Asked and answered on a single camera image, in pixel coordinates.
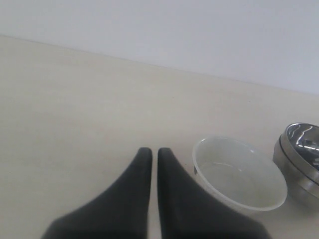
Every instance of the white wall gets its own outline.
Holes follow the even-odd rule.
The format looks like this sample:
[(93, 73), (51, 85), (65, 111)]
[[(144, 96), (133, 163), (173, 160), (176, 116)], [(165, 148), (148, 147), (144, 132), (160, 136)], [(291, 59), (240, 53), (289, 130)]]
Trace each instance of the white wall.
[(319, 94), (318, 0), (0, 0), (0, 34)]

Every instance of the white table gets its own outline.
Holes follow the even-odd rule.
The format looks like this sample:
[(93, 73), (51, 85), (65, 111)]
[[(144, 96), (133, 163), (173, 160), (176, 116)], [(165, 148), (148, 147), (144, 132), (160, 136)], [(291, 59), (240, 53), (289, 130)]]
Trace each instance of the white table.
[[(39, 238), (148, 146), (149, 235), (159, 239), (160, 147), (171, 147), (192, 175), (192, 146), (208, 134), (247, 141), (271, 159), (289, 123), (319, 124), (319, 96), (7, 37), (0, 37), (0, 80), (0, 238)], [(256, 218), (274, 239), (318, 238), (319, 216), (290, 199)]]

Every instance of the plastic container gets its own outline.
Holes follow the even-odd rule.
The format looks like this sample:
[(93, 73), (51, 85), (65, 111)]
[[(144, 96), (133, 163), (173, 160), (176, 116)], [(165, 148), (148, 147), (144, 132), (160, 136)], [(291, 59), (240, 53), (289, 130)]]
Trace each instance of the plastic container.
[(244, 214), (282, 205), (287, 184), (276, 164), (253, 146), (210, 136), (193, 149), (197, 182), (212, 196)]

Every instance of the clear plastic bowl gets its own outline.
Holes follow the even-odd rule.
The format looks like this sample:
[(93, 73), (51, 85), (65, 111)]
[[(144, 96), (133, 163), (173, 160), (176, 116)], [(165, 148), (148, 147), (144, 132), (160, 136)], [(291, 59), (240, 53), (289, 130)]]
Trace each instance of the clear plastic bowl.
[(198, 183), (229, 207), (252, 214), (278, 208), (287, 197), (287, 184), (276, 164), (253, 146), (210, 136), (193, 149)]

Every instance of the stainless steel bowl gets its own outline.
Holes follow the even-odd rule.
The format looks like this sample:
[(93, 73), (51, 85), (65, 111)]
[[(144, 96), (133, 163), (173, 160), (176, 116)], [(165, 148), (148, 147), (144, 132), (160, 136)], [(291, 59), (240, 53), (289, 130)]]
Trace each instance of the stainless steel bowl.
[(286, 179), (288, 193), (319, 210), (319, 127), (289, 125), (276, 142), (273, 161)]

